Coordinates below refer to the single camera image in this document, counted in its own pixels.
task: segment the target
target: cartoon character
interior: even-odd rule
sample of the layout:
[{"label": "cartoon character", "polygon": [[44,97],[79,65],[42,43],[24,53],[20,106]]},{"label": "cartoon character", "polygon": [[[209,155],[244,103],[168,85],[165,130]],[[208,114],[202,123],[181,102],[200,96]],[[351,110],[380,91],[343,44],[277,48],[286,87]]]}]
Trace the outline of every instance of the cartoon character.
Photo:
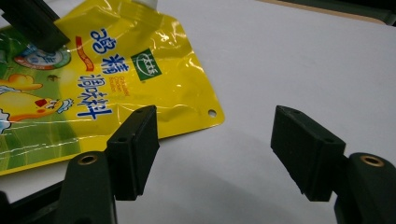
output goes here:
[{"label": "cartoon character", "polygon": [[0,133],[9,128],[12,122],[38,119],[55,112],[60,114],[72,106],[71,99],[60,101],[22,92],[42,86],[26,75],[14,74],[8,80],[0,79]]}]

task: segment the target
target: white background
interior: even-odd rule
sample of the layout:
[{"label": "white background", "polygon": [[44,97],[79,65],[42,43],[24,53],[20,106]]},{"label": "white background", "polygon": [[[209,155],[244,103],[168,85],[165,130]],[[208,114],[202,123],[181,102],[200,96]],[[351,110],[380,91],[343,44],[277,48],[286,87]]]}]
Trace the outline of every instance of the white background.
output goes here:
[{"label": "white background", "polygon": [[[79,1],[49,1],[60,15]],[[270,148],[276,105],[396,163],[396,29],[253,0],[160,1],[180,20],[224,109],[215,128],[161,140],[119,223],[335,223]],[[0,176],[14,202],[64,178],[66,162]]]}]

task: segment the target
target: green logo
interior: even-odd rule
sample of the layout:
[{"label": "green logo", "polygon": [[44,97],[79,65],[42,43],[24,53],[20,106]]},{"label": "green logo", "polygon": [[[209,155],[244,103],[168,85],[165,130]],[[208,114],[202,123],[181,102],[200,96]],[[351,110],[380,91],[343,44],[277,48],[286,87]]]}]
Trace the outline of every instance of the green logo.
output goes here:
[{"label": "green logo", "polygon": [[158,64],[155,62],[150,49],[146,49],[145,51],[140,52],[131,58],[132,62],[134,63],[134,68],[136,69],[141,81],[159,76],[161,74],[161,70],[158,67]]}]

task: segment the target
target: printed logo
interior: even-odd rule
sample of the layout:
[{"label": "printed logo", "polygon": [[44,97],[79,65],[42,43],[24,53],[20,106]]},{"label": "printed logo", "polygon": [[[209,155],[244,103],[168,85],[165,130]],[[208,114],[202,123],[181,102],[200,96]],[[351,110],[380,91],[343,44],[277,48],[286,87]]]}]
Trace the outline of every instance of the printed logo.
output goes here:
[{"label": "printed logo", "polygon": [[16,63],[38,70],[52,70],[63,67],[70,62],[70,59],[71,56],[67,49],[47,53],[33,45],[29,45],[27,49],[14,58]]},{"label": "printed logo", "polygon": [[160,67],[158,67],[158,64],[155,62],[150,49],[146,49],[145,51],[140,52],[131,58],[132,62],[134,63],[134,68],[136,69],[141,81],[162,74]]}]

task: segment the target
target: chicken essence seasoning bag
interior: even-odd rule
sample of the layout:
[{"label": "chicken essence seasoning bag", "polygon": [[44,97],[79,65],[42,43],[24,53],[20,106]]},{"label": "chicken essence seasoning bag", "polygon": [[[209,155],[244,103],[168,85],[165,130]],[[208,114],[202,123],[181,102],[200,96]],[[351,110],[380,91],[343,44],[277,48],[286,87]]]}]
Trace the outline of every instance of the chicken essence seasoning bag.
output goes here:
[{"label": "chicken essence seasoning bag", "polygon": [[180,23],[127,0],[87,0],[55,22],[71,41],[35,48],[0,31],[0,175],[104,150],[136,109],[161,138],[224,121]]}]

